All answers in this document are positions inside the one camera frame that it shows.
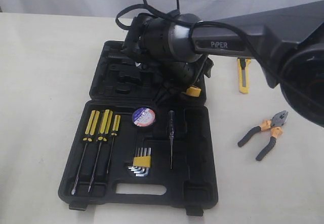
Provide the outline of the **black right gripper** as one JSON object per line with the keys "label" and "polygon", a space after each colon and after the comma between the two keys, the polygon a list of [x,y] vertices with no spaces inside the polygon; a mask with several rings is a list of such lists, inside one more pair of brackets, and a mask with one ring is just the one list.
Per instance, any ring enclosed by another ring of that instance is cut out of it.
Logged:
{"label": "black right gripper", "polygon": [[211,76],[213,61],[193,52],[190,28],[152,16],[136,16],[122,52],[142,69],[152,68],[175,89],[187,90]]}

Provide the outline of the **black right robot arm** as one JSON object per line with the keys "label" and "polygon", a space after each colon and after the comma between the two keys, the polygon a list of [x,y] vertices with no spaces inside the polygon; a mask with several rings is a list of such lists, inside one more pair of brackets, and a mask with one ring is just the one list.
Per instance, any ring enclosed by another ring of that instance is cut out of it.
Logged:
{"label": "black right robot arm", "polygon": [[122,51],[156,67],[177,90],[209,76],[209,55],[255,59],[270,88],[281,87],[287,103],[307,120],[323,125],[323,2],[317,1],[215,21],[147,4],[130,25]]}

